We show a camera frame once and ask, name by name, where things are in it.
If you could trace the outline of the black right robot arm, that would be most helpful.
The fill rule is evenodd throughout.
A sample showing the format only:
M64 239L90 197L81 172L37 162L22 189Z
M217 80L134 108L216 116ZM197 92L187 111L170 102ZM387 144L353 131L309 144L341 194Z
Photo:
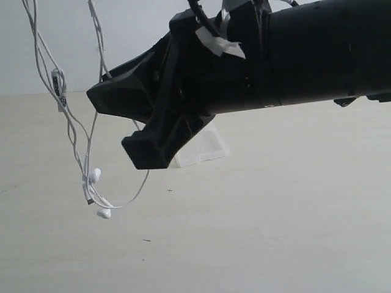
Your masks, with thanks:
M167 168L216 115L365 96L390 101L390 2L199 1L87 91L100 114L144 124L122 139L139 170Z

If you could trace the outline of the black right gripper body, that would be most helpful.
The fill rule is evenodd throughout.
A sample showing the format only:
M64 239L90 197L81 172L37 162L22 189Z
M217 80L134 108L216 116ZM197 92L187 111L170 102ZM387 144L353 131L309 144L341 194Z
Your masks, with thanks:
M210 18L199 1L169 23L161 95L167 112L220 114L275 105L268 1L223 1Z

